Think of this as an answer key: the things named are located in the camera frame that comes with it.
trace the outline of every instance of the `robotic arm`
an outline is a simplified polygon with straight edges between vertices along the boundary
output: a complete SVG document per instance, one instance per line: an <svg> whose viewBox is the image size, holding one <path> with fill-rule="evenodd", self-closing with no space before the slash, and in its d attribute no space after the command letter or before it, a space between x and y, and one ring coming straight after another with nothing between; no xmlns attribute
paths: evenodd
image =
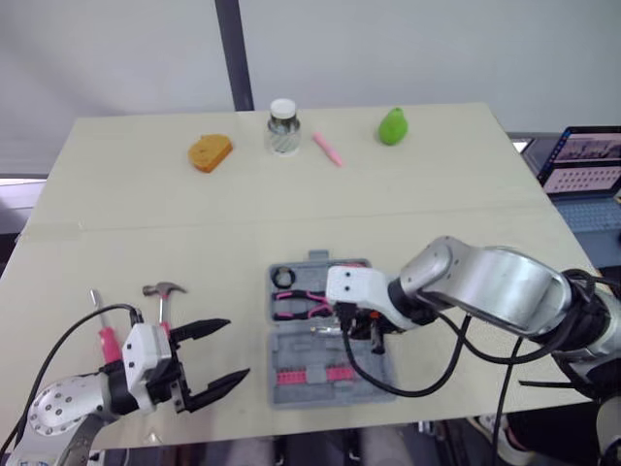
<svg viewBox="0 0 621 466"><path fill-rule="evenodd" d="M170 399L177 413L192 413L219 400L249 369L191 395L177 350L180 342L205 337L228 323L220 318L198 320L170 330L169 337L160 325L135 323L123 344L122 360L95 374L52 383L37 395L7 465L85 465L97 433L124 415L151 413Z"/></svg>
<svg viewBox="0 0 621 466"><path fill-rule="evenodd" d="M371 326L361 333L376 340L374 350L381 348L383 333L424 326L446 309L461 308L541 345L554 344L553 357L573 386L618 409L621 305L588 279L581 271L560 274L516 250L475 248L441 237L395 279L375 269L332 267L326 297L342 322L344 313L352 319L355 307L353 319ZM367 319L364 310L381 318ZM606 425L600 432L603 452L621 442L618 412L616 423L614 418L599 422Z"/></svg>

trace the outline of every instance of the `table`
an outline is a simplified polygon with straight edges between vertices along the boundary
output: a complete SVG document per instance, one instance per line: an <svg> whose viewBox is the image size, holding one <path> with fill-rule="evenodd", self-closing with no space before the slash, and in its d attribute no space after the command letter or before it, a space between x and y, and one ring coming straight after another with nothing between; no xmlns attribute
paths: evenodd
<svg viewBox="0 0 621 466"><path fill-rule="evenodd" d="M88 290L106 303L130 302L153 321L157 300L144 284L172 281L173 324L227 317L233 323L185 344L190 386L250 367L223 400L177 416L170 403L104 429L96 448L141 447L471 416L495 411L504 368L464 351L439 392L311 410L274 410L269 402L266 270L304 259L310 249L366 257L397 273L440 235L473 245L508 245L557 269L590 269L587 257L484 104L405 107L409 134L396 147L376 141L388 108L304 110L300 153L263 149L265 112L79 119L49 176L5 276L0 431L6 435L27 389L59 335L91 311ZM337 168L311 141L321 131L341 153ZM225 133L233 152L211 174L186 151L201 134ZM451 310L451 316L463 313ZM113 315L119 338L128 331ZM93 321L66 343L46 381L101 363ZM471 326L484 350L510 353L514 337ZM454 335L441 322L387 338L399 386L418 388L442 371ZM571 390L520 387L518 379L561 381L551 358L519 366L507 410L584 400Z"/></svg>

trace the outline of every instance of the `green toy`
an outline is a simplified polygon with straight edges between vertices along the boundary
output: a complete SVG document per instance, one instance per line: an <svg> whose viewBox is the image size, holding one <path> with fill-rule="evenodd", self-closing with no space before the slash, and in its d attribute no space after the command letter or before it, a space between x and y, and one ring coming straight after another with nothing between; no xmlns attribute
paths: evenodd
<svg viewBox="0 0 621 466"><path fill-rule="evenodd" d="M379 140L388 146L394 146L401 142L408 134L408 121L404 116L404 111L395 107L379 124L377 131Z"/></svg>

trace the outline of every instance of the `gray tool case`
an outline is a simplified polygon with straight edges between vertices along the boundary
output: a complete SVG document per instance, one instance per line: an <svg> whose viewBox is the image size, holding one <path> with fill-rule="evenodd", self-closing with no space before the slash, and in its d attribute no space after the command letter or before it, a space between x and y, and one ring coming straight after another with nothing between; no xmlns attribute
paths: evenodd
<svg viewBox="0 0 621 466"><path fill-rule="evenodd" d="M334 315L304 320L277 320L279 316L308 313L322 303L307 299L277 300L275 293L292 290L325 292L328 269L333 265L370 267L366 259L330 259L327 250L312 250L309 260L272 265L268 270L269 318L276 330L270 336L270 395L275 408L313 408L385 402L394 395L374 387L353 371L347 361L339 322ZM287 268L295 281L278 288L274 273ZM356 362L386 383L393 382L388 352L371 353L371 342L351 340Z"/></svg>

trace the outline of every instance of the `orange sponge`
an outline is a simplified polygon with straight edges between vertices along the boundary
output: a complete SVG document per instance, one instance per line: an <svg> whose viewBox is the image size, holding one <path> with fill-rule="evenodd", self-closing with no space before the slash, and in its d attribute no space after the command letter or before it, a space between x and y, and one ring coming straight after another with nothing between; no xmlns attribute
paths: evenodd
<svg viewBox="0 0 621 466"><path fill-rule="evenodd" d="M233 146L229 138L223 134L208 134L190 148L187 156L200 171L211 173L231 150Z"/></svg>

